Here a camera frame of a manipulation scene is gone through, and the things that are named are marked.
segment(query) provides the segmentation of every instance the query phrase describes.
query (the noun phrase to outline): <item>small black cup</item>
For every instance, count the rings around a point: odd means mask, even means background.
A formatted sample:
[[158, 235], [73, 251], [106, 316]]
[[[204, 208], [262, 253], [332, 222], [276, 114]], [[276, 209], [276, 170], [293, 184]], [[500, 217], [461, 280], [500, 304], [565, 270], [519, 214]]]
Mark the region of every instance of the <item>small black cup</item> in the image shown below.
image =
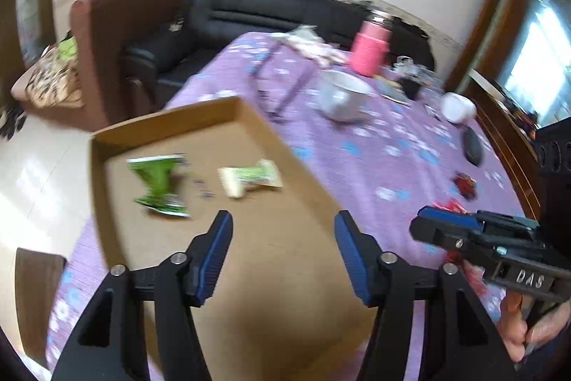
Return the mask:
[[416, 96], [422, 85], [418, 81], [411, 80], [410, 78], [401, 78], [399, 83], [403, 87], [406, 96], [411, 100], [416, 100]]

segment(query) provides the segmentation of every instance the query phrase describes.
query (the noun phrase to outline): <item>white cup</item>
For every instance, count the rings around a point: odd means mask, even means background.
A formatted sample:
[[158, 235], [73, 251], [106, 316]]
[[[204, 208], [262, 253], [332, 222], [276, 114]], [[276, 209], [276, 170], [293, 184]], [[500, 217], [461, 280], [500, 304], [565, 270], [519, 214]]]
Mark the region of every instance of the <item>white cup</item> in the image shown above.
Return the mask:
[[444, 95], [441, 106], [442, 115], [453, 124], [466, 123], [477, 114], [474, 102], [453, 92]]
[[363, 106], [377, 96], [363, 80], [338, 70], [322, 72], [319, 107], [331, 120], [348, 122], [364, 116]]

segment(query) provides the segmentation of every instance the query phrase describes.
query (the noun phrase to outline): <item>candy wrapper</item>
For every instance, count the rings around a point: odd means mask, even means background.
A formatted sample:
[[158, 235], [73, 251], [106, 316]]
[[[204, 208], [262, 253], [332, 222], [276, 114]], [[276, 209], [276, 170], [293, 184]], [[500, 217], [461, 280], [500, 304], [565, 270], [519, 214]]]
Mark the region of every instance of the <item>candy wrapper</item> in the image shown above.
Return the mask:
[[161, 214], [190, 217], [171, 186], [172, 169], [187, 164], [182, 154], [128, 159], [127, 164], [147, 185], [147, 193], [135, 199], [135, 202]]
[[218, 175], [228, 197], [239, 199], [258, 186], [282, 187], [282, 177], [272, 160], [261, 159], [255, 167], [224, 167]]
[[474, 200], [478, 197], [476, 191], [476, 181], [466, 173], [456, 172], [456, 176], [452, 179], [462, 197], [466, 200]]

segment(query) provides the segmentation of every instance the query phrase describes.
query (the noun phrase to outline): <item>blue gripper pad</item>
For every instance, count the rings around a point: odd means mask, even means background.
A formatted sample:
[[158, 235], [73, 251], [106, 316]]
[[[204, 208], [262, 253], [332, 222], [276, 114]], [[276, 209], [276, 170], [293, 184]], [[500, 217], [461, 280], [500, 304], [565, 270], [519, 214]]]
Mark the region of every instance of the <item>blue gripper pad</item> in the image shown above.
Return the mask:
[[483, 227], [478, 223], [478, 221], [473, 216], [468, 214], [457, 214], [454, 212], [441, 210], [440, 208], [427, 206], [422, 207], [419, 210], [418, 216], [428, 218], [430, 220], [445, 221], [446, 223], [450, 223], [454, 226], [464, 226], [470, 228], [471, 230], [483, 230]]
[[188, 246], [187, 255], [191, 262], [187, 284], [193, 297], [193, 306], [200, 307], [214, 293], [232, 233], [232, 215], [226, 210], [220, 210], [210, 229], [195, 237]]
[[382, 250], [373, 236], [359, 231], [346, 210], [335, 216], [335, 239], [355, 295], [368, 307], [375, 307], [375, 281], [378, 279], [377, 258]]

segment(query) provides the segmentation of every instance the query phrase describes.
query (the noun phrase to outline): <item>cardboard tray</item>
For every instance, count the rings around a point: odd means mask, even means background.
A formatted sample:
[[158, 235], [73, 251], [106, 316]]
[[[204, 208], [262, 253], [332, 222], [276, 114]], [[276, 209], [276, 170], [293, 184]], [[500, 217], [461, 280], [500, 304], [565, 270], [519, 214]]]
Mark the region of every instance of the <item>cardboard tray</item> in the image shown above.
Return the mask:
[[[177, 188], [192, 219], [155, 214], [133, 202], [145, 188], [126, 159], [174, 153], [192, 164]], [[251, 166], [263, 157], [276, 162], [283, 189], [228, 198], [218, 168]], [[192, 310], [213, 380], [322, 380], [370, 334], [374, 311], [353, 294], [333, 234], [340, 206], [239, 97], [95, 133], [91, 182], [109, 267], [156, 266], [184, 251], [219, 210], [232, 214], [234, 235], [214, 295]], [[147, 348], [158, 363], [154, 310], [146, 306]]]

